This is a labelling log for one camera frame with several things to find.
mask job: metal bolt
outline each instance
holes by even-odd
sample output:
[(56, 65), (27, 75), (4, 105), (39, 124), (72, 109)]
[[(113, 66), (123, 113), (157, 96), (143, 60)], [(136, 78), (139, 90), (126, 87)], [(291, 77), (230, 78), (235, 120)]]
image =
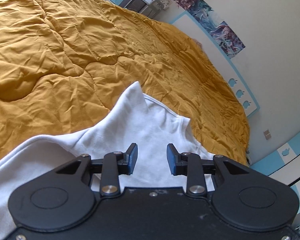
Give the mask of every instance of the metal bolt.
[(149, 193), (149, 196), (150, 197), (156, 197), (158, 195), (158, 193), (156, 193), (156, 192), (150, 192)]
[(102, 192), (106, 194), (112, 194), (117, 192), (118, 188), (114, 185), (107, 185), (102, 187)]
[(24, 235), (17, 235), (16, 240), (27, 240)]
[(191, 186), (189, 188), (189, 191), (193, 194), (201, 194), (205, 191), (206, 189), (200, 185), (194, 185), (194, 186)]

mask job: poster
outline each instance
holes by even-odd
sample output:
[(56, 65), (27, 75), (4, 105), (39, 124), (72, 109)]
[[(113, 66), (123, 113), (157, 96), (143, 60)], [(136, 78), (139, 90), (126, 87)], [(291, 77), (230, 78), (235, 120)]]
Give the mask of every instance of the poster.
[(174, 0), (210, 34), (229, 58), (233, 58), (245, 45), (204, 0)]

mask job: bed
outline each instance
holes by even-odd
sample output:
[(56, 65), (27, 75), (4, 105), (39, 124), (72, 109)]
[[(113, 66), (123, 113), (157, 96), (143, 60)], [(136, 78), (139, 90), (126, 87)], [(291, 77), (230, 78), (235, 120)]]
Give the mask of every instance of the bed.
[(104, 0), (0, 0), (0, 159), (32, 136), (95, 125), (135, 81), (191, 118), (209, 152), (246, 163), (242, 106), (172, 25)]

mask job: white wall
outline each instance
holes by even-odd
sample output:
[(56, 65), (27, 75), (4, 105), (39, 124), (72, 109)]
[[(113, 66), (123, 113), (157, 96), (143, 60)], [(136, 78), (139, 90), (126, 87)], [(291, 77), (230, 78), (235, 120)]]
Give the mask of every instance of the white wall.
[[(255, 162), (300, 131), (300, 0), (205, 1), (246, 46), (233, 62), (260, 105), (249, 119)], [(180, 11), (173, 4), (157, 20), (170, 22)]]

